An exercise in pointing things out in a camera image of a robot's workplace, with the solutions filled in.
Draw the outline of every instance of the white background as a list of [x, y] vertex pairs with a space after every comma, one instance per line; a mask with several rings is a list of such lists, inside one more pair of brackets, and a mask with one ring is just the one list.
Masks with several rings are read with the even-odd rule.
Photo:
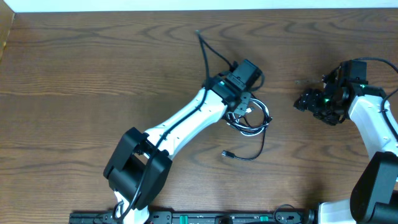
[[398, 0], [5, 0], [14, 12], [398, 7]]

